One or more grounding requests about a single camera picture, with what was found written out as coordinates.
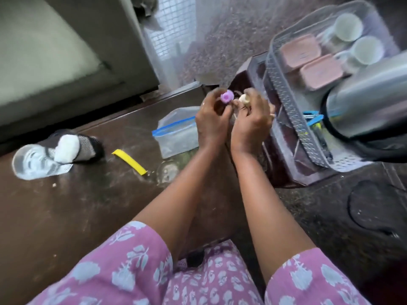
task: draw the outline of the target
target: short sleeve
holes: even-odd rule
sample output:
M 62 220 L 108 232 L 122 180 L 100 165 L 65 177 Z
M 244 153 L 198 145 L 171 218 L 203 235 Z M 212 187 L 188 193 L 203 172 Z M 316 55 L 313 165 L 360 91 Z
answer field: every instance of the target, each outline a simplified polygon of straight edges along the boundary
M 313 248 L 286 261 L 270 279 L 265 304 L 367 305 L 350 280 Z
M 162 238 L 132 221 L 30 304 L 158 305 L 172 271 L 172 257 Z

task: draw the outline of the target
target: pink floral shirt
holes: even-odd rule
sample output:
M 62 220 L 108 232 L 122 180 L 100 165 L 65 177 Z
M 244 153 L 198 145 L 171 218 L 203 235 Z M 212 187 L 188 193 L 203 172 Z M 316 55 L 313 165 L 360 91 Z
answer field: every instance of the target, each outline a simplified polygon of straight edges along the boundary
M 365 305 L 349 279 L 318 248 L 286 261 L 264 302 L 232 241 L 205 250 L 200 267 L 173 272 L 161 237 L 130 222 L 86 255 L 30 305 Z

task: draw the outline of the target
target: stainless steel kettle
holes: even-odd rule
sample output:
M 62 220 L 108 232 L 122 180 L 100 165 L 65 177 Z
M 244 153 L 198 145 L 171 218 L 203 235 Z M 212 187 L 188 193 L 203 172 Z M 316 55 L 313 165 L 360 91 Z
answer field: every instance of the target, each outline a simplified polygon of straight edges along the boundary
M 326 128 L 367 160 L 407 162 L 407 51 L 345 79 L 322 113 Z

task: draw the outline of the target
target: person's right hand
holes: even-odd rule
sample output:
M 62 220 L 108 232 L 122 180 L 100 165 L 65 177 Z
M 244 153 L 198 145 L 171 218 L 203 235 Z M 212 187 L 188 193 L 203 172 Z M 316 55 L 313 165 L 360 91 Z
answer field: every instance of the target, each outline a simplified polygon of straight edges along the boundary
M 270 133 L 274 118 L 274 105 L 269 104 L 259 92 L 250 88 L 245 90 L 250 97 L 251 113 L 239 101 L 239 113 L 231 132 L 230 151 L 233 158 L 241 154 L 256 156 L 262 142 Z

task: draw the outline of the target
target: yellow strip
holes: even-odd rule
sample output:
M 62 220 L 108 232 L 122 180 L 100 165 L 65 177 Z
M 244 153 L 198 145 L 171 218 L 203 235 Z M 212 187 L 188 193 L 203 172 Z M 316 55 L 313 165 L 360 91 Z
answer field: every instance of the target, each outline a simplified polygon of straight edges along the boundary
M 147 170 L 145 170 L 143 167 L 141 167 L 140 164 L 138 162 L 136 162 L 134 159 L 132 159 L 130 157 L 130 155 L 127 154 L 125 151 L 117 149 L 112 154 L 120 157 L 121 159 L 123 159 L 132 168 L 134 168 L 134 170 L 137 171 L 140 175 L 144 175 L 144 174 L 147 173 Z

